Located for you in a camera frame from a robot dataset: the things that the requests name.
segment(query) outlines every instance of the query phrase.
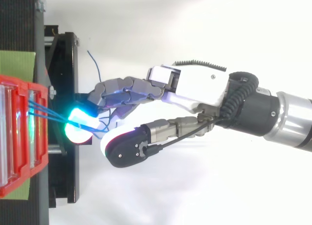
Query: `white robotic hand casing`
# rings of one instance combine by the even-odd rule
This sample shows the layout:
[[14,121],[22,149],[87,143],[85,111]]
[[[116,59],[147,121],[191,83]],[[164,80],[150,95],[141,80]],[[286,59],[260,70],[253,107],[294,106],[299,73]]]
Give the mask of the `white robotic hand casing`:
[[196,113],[201,103],[221,106],[229,81],[226,72],[200,65],[154,66],[148,80],[168,84],[172,71],[179,71],[176,91],[165,92],[163,102],[176,104],[191,113]]

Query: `red plastic crate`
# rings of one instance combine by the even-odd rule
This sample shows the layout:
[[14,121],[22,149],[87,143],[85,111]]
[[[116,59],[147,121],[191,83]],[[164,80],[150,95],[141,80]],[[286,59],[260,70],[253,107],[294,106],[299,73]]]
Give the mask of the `red plastic crate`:
[[47,106],[48,90],[39,84],[0,76],[0,198],[48,164],[47,120],[35,118],[35,164],[30,165],[28,99]]

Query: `cyan light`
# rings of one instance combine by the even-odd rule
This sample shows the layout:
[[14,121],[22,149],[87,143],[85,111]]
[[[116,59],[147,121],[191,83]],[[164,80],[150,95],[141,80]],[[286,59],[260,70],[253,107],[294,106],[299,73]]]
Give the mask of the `cyan light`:
[[[68,117],[68,120],[93,128],[97,128],[100,124],[98,118],[91,117],[90,115],[86,114],[79,108],[74,108],[72,110],[72,112]],[[65,125],[65,134],[67,138],[74,143],[86,142],[93,135],[93,133],[86,130],[82,130],[69,123]]]

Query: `black frame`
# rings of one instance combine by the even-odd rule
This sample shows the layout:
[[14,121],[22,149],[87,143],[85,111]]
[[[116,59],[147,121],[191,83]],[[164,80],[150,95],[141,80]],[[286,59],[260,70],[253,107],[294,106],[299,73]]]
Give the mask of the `black frame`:
[[[57,95],[49,103],[50,108],[68,117],[78,91],[77,37],[72,32],[56,34],[58,26],[45,26],[45,36],[54,39],[45,47],[45,64],[51,84]],[[79,199],[79,147],[64,134],[64,124],[48,122],[49,144],[59,146],[61,152],[49,154],[49,207],[56,207],[56,198],[67,198],[67,203]]]

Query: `screw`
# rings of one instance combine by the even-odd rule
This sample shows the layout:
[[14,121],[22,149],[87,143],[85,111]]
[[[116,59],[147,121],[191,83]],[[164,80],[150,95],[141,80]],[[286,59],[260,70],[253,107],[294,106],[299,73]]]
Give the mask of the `screw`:
[[80,39],[79,39],[79,38],[76,38],[76,39],[75,39],[75,46],[76,46],[76,47],[79,47],[79,46],[80,46]]
[[57,94],[56,90],[54,90],[53,86],[49,87],[49,97],[51,100],[53,100],[54,96]]
[[40,12],[45,12],[46,10],[47,1],[46,0],[37,0],[35,3],[36,10]]

